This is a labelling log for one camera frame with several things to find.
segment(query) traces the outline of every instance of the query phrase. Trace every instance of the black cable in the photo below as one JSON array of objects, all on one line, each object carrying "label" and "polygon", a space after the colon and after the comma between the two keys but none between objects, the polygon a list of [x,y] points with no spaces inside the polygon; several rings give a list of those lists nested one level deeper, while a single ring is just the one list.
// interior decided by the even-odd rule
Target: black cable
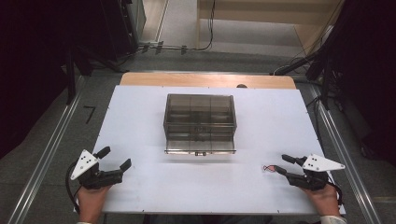
[{"label": "black cable", "polygon": [[320,147],[324,153],[323,150],[323,143],[322,143],[322,139],[321,139],[321,134],[320,134],[320,129],[319,129],[319,121],[318,121],[318,111],[319,111],[319,105],[320,105],[320,97],[321,96],[317,96],[315,97],[311,102],[309,102],[307,105],[305,105],[306,107],[309,107],[310,105],[314,104],[314,117],[315,117],[315,132],[317,133],[317,137],[318,137],[318,141],[320,144]]},{"label": "black cable", "polygon": [[337,190],[338,193],[338,206],[341,206],[344,202],[343,202],[343,191],[340,189],[340,187],[336,186],[334,183],[331,182],[327,182],[327,184],[333,186],[335,188],[335,190]]},{"label": "black cable", "polygon": [[75,201],[75,196],[72,194],[72,191],[70,190],[70,183],[69,183],[70,173],[71,173],[73,167],[75,167],[77,165],[77,162],[78,161],[74,161],[67,169],[64,183],[66,186],[67,195],[69,196],[69,199],[72,201],[72,204],[74,205],[76,212],[79,214],[79,206]]},{"label": "black cable", "polygon": [[107,224],[107,213],[103,216],[103,224]]},{"label": "black cable", "polygon": [[73,200],[74,200],[74,201],[76,201],[77,193],[78,193],[78,191],[81,189],[81,187],[82,187],[82,185],[80,185],[80,186],[78,187],[78,189],[76,190],[75,194],[73,195]]},{"label": "black cable", "polygon": [[[209,44],[202,48],[202,49],[186,49],[186,48],[182,48],[180,46],[169,46],[169,45],[161,45],[161,49],[170,49],[170,50],[195,50],[195,51],[202,51],[202,50],[206,50],[212,47],[212,42],[213,42],[213,20],[215,17],[215,8],[216,8],[216,0],[213,0],[213,5],[212,5],[212,10],[210,13],[210,19],[207,21],[207,26],[210,32],[210,41]],[[153,47],[148,47],[148,49],[157,49],[159,46],[153,46]]]}]

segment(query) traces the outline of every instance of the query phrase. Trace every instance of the robotic hand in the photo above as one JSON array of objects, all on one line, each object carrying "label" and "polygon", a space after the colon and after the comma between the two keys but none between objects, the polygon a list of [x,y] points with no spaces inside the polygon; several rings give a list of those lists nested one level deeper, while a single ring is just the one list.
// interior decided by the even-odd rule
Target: robotic hand
[{"label": "robotic hand", "polygon": [[78,179],[79,184],[86,189],[99,189],[101,187],[115,185],[122,182],[123,173],[131,167],[131,159],[128,159],[120,166],[119,170],[100,171],[99,160],[110,152],[110,147],[105,147],[96,154],[91,154],[87,150],[83,150],[78,160],[74,161],[66,172],[65,185],[67,194],[72,201],[76,212],[79,213],[79,207],[76,203],[76,194],[73,196],[70,190],[69,179]]},{"label": "robotic hand", "polygon": [[329,182],[327,171],[345,169],[345,165],[335,161],[330,161],[315,154],[302,158],[293,158],[288,155],[282,155],[282,159],[293,164],[297,163],[303,167],[304,175],[296,175],[288,173],[285,169],[279,166],[274,166],[275,171],[285,176],[290,185],[313,191],[324,189],[327,184],[332,185],[338,192],[338,204],[342,204],[342,191],[338,186],[334,185],[334,183]]}]

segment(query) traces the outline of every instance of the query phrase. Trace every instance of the black curtain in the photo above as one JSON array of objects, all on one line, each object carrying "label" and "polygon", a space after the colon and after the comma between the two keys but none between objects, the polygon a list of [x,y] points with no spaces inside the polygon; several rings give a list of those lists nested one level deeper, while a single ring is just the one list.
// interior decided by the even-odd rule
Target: black curtain
[{"label": "black curtain", "polygon": [[0,3],[0,158],[19,145],[66,87],[54,6]]},{"label": "black curtain", "polygon": [[391,0],[346,0],[345,27],[331,45],[339,85],[372,131],[364,145],[396,165],[396,26]]}]

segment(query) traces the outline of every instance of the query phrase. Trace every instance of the person's hand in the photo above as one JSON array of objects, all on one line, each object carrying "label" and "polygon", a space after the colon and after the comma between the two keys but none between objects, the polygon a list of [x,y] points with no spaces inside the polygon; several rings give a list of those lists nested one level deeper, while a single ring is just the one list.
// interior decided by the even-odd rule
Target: person's hand
[{"label": "person's hand", "polygon": [[306,193],[321,217],[341,216],[338,209],[337,190],[333,186],[327,184],[324,189],[316,191],[310,189],[301,190]]},{"label": "person's hand", "polygon": [[111,186],[100,189],[85,189],[78,191],[79,221],[96,223],[102,213],[108,190]]}]

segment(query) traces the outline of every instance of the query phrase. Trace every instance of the cable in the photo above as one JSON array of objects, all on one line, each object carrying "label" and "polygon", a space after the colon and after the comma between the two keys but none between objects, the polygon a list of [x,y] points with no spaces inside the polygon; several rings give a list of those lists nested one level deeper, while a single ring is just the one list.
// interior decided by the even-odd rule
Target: cable
[{"label": "cable", "polygon": [[[209,29],[210,32],[210,41],[207,44],[206,47],[202,48],[202,49],[186,49],[186,48],[182,48],[180,46],[169,46],[169,45],[161,45],[161,49],[170,49],[170,50],[194,50],[194,51],[202,51],[202,50],[206,50],[209,48],[212,48],[212,42],[213,42],[213,20],[215,17],[215,8],[216,8],[216,0],[213,0],[213,4],[212,4],[212,9],[210,12],[210,19],[207,21],[207,27]],[[148,47],[148,49],[157,49],[159,46],[154,46],[154,47]]]},{"label": "cable", "polygon": [[72,204],[74,205],[76,212],[79,214],[79,206],[75,201],[75,196],[72,194],[72,191],[70,190],[70,183],[69,183],[70,173],[71,173],[73,167],[75,167],[77,165],[77,162],[78,161],[74,161],[67,169],[64,183],[66,186],[67,195],[69,196],[69,199],[72,201]]},{"label": "cable", "polygon": [[[337,6],[335,7],[335,10],[332,12],[332,15],[331,15],[330,18],[327,20],[327,22],[326,22],[326,27],[329,27],[329,26],[330,26],[330,22],[331,22],[331,20],[332,20],[332,17],[334,16],[335,11],[337,11],[337,9],[340,7],[340,4],[341,4],[341,1],[338,2]],[[329,31],[332,31],[332,28],[331,28],[331,29],[328,28],[328,29],[326,30],[326,32],[325,32],[323,35],[321,35],[320,37],[318,37],[317,40],[314,41],[313,44],[309,45],[308,47],[303,48],[303,50],[300,51],[298,54],[296,54],[294,57],[292,57],[291,60],[293,61],[299,54],[301,54],[302,52],[304,52],[306,49],[311,48],[312,46],[316,45],[316,44],[318,43],[319,40],[322,40],[322,38],[323,38],[327,33],[329,33]],[[289,63],[289,65],[283,65],[283,66],[281,66],[281,67],[278,67],[278,68],[273,72],[273,74],[275,75],[277,70],[279,70],[280,68],[285,67],[285,66],[290,66],[290,63]]]},{"label": "cable", "polygon": [[324,154],[323,143],[322,143],[320,129],[319,129],[319,120],[318,120],[318,111],[319,111],[320,97],[321,96],[315,97],[311,102],[309,102],[306,105],[306,107],[309,107],[310,105],[314,104],[315,132],[317,133],[318,141],[319,141],[320,147],[322,148],[322,151],[323,151],[323,154]]}]

